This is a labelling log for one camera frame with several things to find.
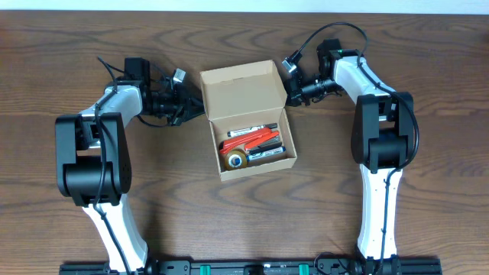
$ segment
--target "box lid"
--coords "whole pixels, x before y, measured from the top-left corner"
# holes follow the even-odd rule
[[[200,79],[210,121],[283,108],[287,100],[273,60],[201,72]]]

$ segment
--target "white marker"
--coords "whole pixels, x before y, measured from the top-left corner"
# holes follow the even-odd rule
[[[254,126],[251,128],[245,128],[245,129],[239,129],[239,130],[234,130],[234,131],[229,131],[228,132],[228,137],[234,138],[234,137],[239,137],[240,135],[251,133],[252,131],[258,131],[263,128],[270,128],[270,129],[275,129],[277,127],[277,123],[272,123],[268,125],[260,125],[260,126]]]
[[[253,155],[246,156],[246,160],[247,161],[259,160],[261,158],[273,156],[275,154],[280,154],[282,152],[285,152],[285,147],[284,146],[278,147],[278,148],[275,148],[275,149],[272,149],[272,150],[268,150],[268,151],[265,151],[265,152],[261,152],[261,153],[258,153],[258,154],[253,154]]]

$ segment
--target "cardboard box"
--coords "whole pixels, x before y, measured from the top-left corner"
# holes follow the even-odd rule
[[[273,60],[201,72],[200,79],[221,181],[292,167],[297,153],[283,108],[287,94]],[[277,123],[286,151],[227,171],[219,145],[228,131],[270,123]]]

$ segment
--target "roll of tape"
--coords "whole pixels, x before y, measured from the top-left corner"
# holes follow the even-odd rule
[[[247,165],[248,161],[246,160],[245,153],[239,150],[232,150],[224,159],[224,166],[227,170],[246,168]]]

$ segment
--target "brown tabletop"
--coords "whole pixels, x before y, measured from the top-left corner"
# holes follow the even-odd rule
[[[108,259],[95,226],[56,185],[54,120],[97,100],[114,66],[141,56],[167,72],[273,59],[280,68],[317,28],[350,21],[371,39],[373,71],[415,101],[421,143],[397,197],[400,256],[431,255],[445,274],[489,273],[487,16],[0,12],[0,273],[55,274]],[[316,73],[316,36],[300,65]],[[351,254],[362,183],[350,151],[354,105],[328,97],[287,108],[294,167],[221,183],[206,117],[178,128],[126,128],[139,230],[160,257],[195,260]]]

